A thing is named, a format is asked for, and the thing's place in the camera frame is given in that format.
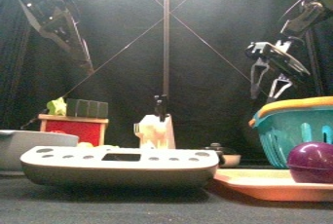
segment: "metal pole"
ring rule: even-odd
[[[319,96],[325,95],[324,93],[324,87],[323,87],[323,78],[320,73],[320,66],[319,66],[319,56],[315,46],[315,38],[313,38],[315,32],[311,29],[305,35],[307,39],[307,46],[308,46],[308,53],[309,53],[309,63],[311,63],[311,69],[312,69],[312,77],[315,81],[315,89]]]
[[[164,94],[169,97],[169,34],[170,34],[170,0],[165,0],[165,77]]]

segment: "teal colander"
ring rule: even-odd
[[[309,141],[332,143],[333,96],[269,103],[249,124],[259,130],[271,164],[288,168],[288,156],[299,144]]]

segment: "black curtain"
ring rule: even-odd
[[[333,94],[333,18],[323,21],[313,28],[313,39],[320,66],[324,93]]]
[[[0,129],[10,129],[30,25],[18,0],[0,0]]]
[[[178,148],[200,148],[220,142],[234,148],[245,160],[265,160],[257,131],[248,122],[265,104],[279,73],[269,72],[260,98],[252,100],[255,61],[245,57],[245,49],[255,41],[277,41],[283,27],[277,20],[295,2],[170,0],[168,109]],[[85,73],[53,41],[33,29],[10,128],[19,129],[47,101],[71,91],[71,98],[110,103],[106,142],[138,147],[133,124],[154,113],[154,95],[164,93],[164,0],[91,0],[79,3],[78,8],[79,31],[93,64],[95,68],[103,67],[71,90],[85,79]],[[24,22],[23,16],[16,20]],[[11,28],[11,36],[19,38],[14,26],[2,22],[3,27]],[[297,58],[309,68],[305,50]],[[280,99],[308,96],[316,96],[311,78]],[[39,123],[28,128],[38,130]]]

